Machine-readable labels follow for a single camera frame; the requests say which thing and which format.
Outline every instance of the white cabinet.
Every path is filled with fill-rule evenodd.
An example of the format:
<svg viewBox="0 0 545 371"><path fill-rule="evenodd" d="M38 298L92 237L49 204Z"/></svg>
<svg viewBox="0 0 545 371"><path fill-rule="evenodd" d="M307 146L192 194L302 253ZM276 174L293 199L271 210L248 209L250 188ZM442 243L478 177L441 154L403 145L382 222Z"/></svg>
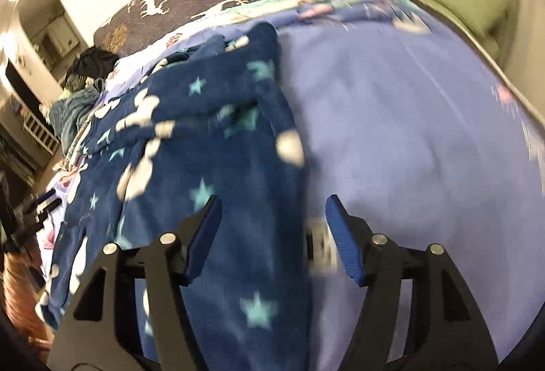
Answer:
<svg viewBox="0 0 545 371"><path fill-rule="evenodd" d="M61 58L70 53L70 51L80 42L64 16L55 19L49 24L47 27L47 35L59 52Z"/></svg>

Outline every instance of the silver screw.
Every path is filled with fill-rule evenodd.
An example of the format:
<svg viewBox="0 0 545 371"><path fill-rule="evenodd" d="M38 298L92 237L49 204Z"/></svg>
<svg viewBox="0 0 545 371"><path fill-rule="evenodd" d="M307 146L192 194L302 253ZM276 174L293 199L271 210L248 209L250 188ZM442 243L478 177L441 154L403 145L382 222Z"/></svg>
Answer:
<svg viewBox="0 0 545 371"><path fill-rule="evenodd" d="M386 245L386 243L388 242L388 238L384 234L380 234L378 232L377 234L373 234L371 241L375 245Z"/></svg>
<svg viewBox="0 0 545 371"><path fill-rule="evenodd" d="M439 245L438 243L434 243L430 245L430 251L432 254L435 254L437 256L440 256L445 252L445 249L442 247L442 245Z"/></svg>
<svg viewBox="0 0 545 371"><path fill-rule="evenodd" d="M104 254L113 254L117 251L117 245L115 243L107 243L103 248Z"/></svg>
<svg viewBox="0 0 545 371"><path fill-rule="evenodd" d="M161 235L159 240L163 245L170 245L176 240L176 235L173 232L166 232L165 234Z"/></svg>

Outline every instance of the pile of clothes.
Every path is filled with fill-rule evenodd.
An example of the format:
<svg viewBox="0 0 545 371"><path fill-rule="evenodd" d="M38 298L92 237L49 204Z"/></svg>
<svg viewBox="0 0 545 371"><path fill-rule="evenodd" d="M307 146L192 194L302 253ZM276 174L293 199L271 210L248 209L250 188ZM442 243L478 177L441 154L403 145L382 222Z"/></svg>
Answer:
<svg viewBox="0 0 545 371"><path fill-rule="evenodd" d="M40 109L60 138L63 155L104 91L104 79L113 70L119 56L91 47L74 60L66 72L63 93L50 108Z"/></svg>

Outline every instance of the bed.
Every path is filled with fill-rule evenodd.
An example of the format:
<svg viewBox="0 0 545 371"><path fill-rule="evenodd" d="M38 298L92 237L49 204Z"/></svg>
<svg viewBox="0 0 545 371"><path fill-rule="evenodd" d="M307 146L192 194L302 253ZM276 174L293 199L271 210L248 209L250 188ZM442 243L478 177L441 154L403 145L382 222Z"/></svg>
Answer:
<svg viewBox="0 0 545 371"><path fill-rule="evenodd" d="M300 243L335 193L397 243L441 242L505 358L543 304L545 151L501 71L417 0L210 2L133 0L96 32L124 58L78 139L40 316L58 326L105 243L145 245L215 193L232 211L184 291L210 369L303 369L307 347L311 369L337 369L364 290L334 260L308 279ZM156 359L145 283L136 293ZM402 295L406 315L410 284ZM401 316L392 358L406 330Z"/></svg>

